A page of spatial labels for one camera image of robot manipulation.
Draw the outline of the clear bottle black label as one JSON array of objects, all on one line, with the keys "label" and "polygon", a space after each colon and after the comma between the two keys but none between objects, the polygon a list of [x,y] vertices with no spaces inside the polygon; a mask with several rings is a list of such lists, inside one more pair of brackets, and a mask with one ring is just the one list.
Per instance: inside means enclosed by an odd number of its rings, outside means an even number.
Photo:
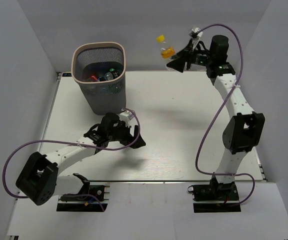
[{"label": "clear bottle black label", "polygon": [[116,78],[118,78],[121,75],[121,71],[120,70],[116,70],[117,73],[116,74],[112,74],[110,72],[107,72],[104,76],[107,78],[107,81],[111,81],[114,80]]}]

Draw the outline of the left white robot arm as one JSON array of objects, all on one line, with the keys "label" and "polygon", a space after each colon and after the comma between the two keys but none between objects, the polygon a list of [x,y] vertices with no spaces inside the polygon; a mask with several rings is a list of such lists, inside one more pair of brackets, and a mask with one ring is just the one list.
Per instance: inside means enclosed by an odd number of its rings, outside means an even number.
[{"label": "left white robot arm", "polygon": [[137,119],[136,113],[124,108],[121,113],[106,113],[100,123],[93,125],[79,140],[64,142],[64,148],[42,154],[32,153],[17,178],[15,185],[37,206],[46,203],[52,196],[62,196],[67,200],[98,201],[90,192],[89,180],[79,173],[64,176],[64,170],[95,156],[101,151],[109,151],[111,142],[121,144],[120,149],[138,149],[146,145],[141,137],[141,126],[130,125]]}]

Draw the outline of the small bottle yellow cap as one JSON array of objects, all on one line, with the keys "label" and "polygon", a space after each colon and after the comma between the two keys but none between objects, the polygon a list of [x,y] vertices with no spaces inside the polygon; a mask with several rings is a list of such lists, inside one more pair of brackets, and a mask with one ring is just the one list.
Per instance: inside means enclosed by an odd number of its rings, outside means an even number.
[{"label": "small bottle yellow cap", "polygon": [[176,54],[174,47],[166,42],[164,35],[159,35],[156,38],[156,41],[159,44],[160,55],[161,55],[162,59],[166,63],[169,63],[172,60],[172,57]]}]

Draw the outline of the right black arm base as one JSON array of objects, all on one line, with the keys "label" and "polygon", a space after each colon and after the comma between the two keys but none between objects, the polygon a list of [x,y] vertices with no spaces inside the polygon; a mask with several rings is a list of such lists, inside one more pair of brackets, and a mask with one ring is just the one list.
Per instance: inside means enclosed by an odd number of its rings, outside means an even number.
[{"label": "right black arm base", "polygon": [[187,188],[192,194],[193,212],[201,213],[239,213],[241,212],[240,198],[237,186],[226,190],[213,191],[211,184],[195,184]]}]

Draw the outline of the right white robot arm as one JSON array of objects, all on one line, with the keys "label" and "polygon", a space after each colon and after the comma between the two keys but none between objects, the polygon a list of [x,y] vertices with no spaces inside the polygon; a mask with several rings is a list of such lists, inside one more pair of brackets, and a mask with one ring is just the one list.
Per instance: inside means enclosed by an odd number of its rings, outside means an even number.
[{"label": "right white robot arm", "polygon": [[210,195],[220,200],[233,187],[243,158],[258,145],[265,117],[255,112],[238,88],[236,72],[227,61],[229,39],[215,35],[207,49],[200,38],[199,34],[193,34],[186,47],[170,58],[167,67],[180,73],[189,70],[191,65],[205,67],[207,77],[226,106],[230,120],[222,134],[225,150],[209,184]]}]

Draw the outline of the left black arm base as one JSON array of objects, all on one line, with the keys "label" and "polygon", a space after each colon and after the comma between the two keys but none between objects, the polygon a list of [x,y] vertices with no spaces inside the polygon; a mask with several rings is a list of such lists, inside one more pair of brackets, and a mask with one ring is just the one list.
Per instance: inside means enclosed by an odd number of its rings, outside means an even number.
[{"label": "left black arm base", "polygon": [[75,196],[60,196],[57,212],[102,213],[107,209],[110,185],[87,184]]}]

